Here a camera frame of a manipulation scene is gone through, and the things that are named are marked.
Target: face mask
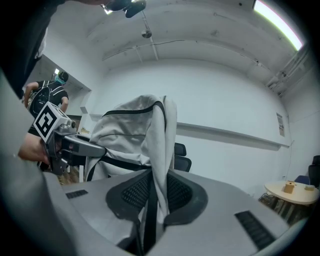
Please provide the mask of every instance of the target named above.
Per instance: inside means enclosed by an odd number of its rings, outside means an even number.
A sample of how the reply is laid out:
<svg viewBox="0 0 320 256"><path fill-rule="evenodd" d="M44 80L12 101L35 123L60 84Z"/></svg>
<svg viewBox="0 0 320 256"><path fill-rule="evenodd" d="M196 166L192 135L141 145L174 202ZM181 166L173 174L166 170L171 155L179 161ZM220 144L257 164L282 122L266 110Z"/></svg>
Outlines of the face mask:
<svg viewBox="0 0 320 256"><path fill-rule="evenodd" d="M65 84L66 84L66 82L63 81L63 80L61 80L58 75L56 75L56 76L54 77L54 81L60 83L61 85L65 85Z"/></svg>

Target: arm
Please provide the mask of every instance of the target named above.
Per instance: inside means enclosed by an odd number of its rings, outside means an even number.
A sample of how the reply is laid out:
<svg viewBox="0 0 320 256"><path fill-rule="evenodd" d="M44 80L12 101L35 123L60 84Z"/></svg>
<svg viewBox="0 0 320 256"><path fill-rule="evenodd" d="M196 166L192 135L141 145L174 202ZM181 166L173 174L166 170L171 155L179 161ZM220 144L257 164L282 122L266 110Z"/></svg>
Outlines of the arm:
<svg viewBox="0 0 320 256"><path fill-rule="evenodd" d="M63 113L65 113L67 111L68 104L69 104L68 98L67 97L62 97L60 109L62 110Z"/></svg>
<svg viewBox="0 0 320 256"><path fill-rule="evenodd" d="M28 85L25 88L25 93L24 93L24 106L27 108L28 107L28 101L30 98L30 94L33 90L37 90L39 88L39 84L37 82L31 82L28 83Z"/></svg>

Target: black vent slot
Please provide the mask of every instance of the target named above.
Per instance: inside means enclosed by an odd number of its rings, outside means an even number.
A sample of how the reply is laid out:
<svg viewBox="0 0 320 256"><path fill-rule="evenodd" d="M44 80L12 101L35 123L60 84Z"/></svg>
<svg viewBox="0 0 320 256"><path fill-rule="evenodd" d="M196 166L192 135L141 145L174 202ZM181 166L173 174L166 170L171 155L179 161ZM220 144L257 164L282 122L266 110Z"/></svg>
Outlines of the black vent slot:
<svg viewBox="0 0 320 256"><path fill-rule="evenodd" d="M77 198L77 197L83 196L85 194L88 194L88 192L86 190L82 189L82 190L77 190L74 192L66 193L65 195L68 199L71 199L71 198Z"/></svg>
<svg viewBox="0 0 320 256"><path fill-rule="evenodd" d="M138 182L123 190L121 193L122 200L135 207L138 211L141 211L149 197L151 178L152 175L146 175Z"/></svg>
<svg viewBox="0 0 320 256"><path fill-rule="evenodd" d="M184 207L192 198L192 189L172 175L167 175L166 180L168 206L170 213Z"/></svg>
<svg viewBox="0 0 320 256"><path fill-rule="evenodd" d="M250 212L243 211L234 215L243 226L255 246L262 250L275 241L271 233L262 225L262 223Z"/></svg>

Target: white ceiling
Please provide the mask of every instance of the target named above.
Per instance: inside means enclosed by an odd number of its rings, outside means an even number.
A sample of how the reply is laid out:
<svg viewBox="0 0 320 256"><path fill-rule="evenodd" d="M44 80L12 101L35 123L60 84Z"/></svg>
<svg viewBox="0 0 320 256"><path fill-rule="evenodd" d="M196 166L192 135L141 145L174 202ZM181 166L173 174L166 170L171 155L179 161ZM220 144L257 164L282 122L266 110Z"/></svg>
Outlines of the white ceiling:
<svg viewBox="0 0 320 256"><path fill-rule="evenodd" d="M279 74L290 60L297 61L296 51L273 24L253 11L253 3L254 0L147 0L144 14L158 58L222 64L280 95L290 83L287 78L285 82L281 80ZM57 19L66 21L65 29L81 31L106 72L156 60L152 42L142 37L146 29L142 13L132 18L125 18L123 11L106 15L100 6L70 1L59 7Z"/></svg>

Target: round table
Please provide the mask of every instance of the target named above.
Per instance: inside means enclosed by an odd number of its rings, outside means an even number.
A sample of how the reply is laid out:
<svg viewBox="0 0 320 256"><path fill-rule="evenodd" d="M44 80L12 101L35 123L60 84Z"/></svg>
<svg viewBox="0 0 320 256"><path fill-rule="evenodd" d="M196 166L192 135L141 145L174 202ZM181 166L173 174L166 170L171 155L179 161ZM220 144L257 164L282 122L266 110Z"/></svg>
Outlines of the round table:
<svg viewBox="0 0 320 256"><path fill-rule="evenodd" d="M275 199L271 205L271 208L273 210L276 208L279 199L282 199L286 202L291 203L291 204L288 203L284 208L281 214L283 218L286 217L291 205L294 205L293 206L294 208L290 216L288 217L288 223L291 223L298 210L296 206L297 205L307 206L315 203L319 198L320 192L316 188L314 188L312 191L305 190L306 184L295 182L293 192L290 194L290 193L284 192L285 185L286 185L285 181L273 181L265 184L264 187L269 193L275 196Z"/></svg>

